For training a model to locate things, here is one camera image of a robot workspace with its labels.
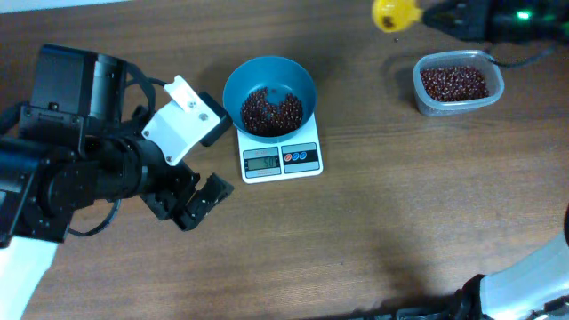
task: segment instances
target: blue bowl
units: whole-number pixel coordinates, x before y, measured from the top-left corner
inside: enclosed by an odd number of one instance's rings
[[[268,87],[267,100],[278,104],[292,93],[302,102],[302,123],[299,129],[278,137],[261,137],[249,133],[241,119],[241,107],[247,97],[257,90]],[[238,130],[253,140],[277,143],[290,139],[314,115],[317,105],[317,88],[309,72],[300,64],[282,57],[259,57],[237,68],[223,89],[223,107],[233,118]]]

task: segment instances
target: bowl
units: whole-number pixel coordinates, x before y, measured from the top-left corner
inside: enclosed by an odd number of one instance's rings
[[[278,104],[288,93],[302,102],[302,122],[298,129],[278,137],[261,137],[245,129],[241,107],[251,93],[264,87],[268,87],[267,100],[270,103]],[[251,139],[263,143],[289,140],[314,115],[316,104],[317,89],[309,72],[300,64],[283,57],[259,57],[247,61],[229,76],[223,89],[223,107],[233,118],[233,125]]]
[[[478,50],[441,52],[423,57],[413,69],[415,100],[417,108],[425,116],[450,116],[473,111],[496,102],[504,93],[504,79],[500,69],[489,60],[493,57]],[[439,102],[432,99],[425,91],[421,80],[421,71],[426,68],[474,67],[485,78],[486,89],[490,95],[483,99],[455,102]]]

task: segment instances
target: wooden table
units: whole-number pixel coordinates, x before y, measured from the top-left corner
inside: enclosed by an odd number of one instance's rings
[[[297,60],[317,83],[325,171],[245,185],[232,129],[186,158],[236,187],[198,229],[182,233],[139,198],[125,201],[104,233],[60,247],[26,319],[349,314],[453,292],[562,229],[567,51],[503,70],[506,91],[489,108],[429,118],[414,107],[413,65],[482,45],[420,25],[382,34],[366,1],[137,1],[1,15],[2,105],[30,98],[47,42],[122,57],[164,80],[184,75],[218,101],[244,61]],[[140,102],[129,92],[125,114]],[[108,209],[82,210],[72,227],[91,228]]]

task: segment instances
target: red beans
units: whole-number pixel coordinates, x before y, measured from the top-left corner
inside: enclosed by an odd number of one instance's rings
[[[278,137],[293,132],[302,124],[302,102],[288,93],[278,105],[267,101],[268,88],[249,95],[241,107],[245,129],[261,137]]]
[[[440,102],[482,99],[490,95],[484,76],[473,67],[424,69],[421,80],[427,94]]]

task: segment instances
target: scale control panel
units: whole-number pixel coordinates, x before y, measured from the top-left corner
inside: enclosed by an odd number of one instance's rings
[[[243,159],[247,179],[291,175],[281,178],[288,179],[314,175],[303,172],[321,172],[322,169],[317,144],[314,142],[246,150]]]

